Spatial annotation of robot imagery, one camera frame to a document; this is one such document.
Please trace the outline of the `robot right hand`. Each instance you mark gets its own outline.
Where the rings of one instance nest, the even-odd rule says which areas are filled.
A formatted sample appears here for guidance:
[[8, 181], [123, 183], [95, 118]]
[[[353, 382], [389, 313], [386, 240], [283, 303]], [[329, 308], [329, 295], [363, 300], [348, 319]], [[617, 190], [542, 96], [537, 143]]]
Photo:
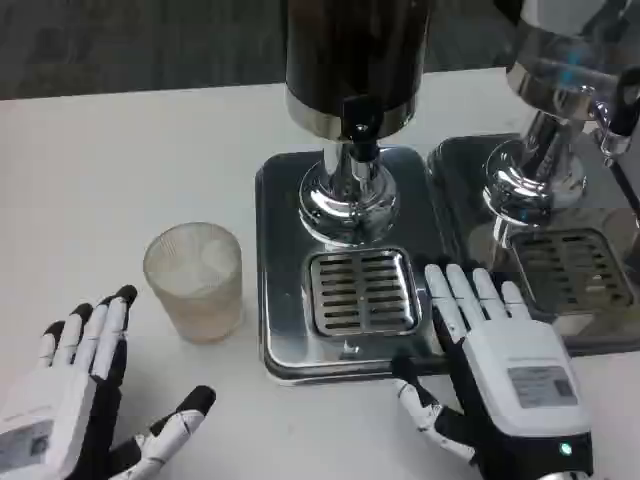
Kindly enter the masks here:
[[591, 421], [564, 341], [532, 318], [519, 287], [476, 266], [424, 267], [432, 332], [460, 407], [391, 361], [395, 393], [415, 429], [484, 479], [591, 479]]

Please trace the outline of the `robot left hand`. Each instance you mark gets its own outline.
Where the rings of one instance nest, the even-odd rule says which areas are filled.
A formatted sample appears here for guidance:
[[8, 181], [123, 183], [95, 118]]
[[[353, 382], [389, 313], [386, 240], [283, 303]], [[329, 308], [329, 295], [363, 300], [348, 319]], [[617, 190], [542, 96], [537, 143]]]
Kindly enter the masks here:
[[203, 423], [216, 392], [198, 385], [147, 429], [113, 443], [137, 295], [125, 285], [44, 331], [35, 368], [1, 408], [2, 478], [153, 479]]

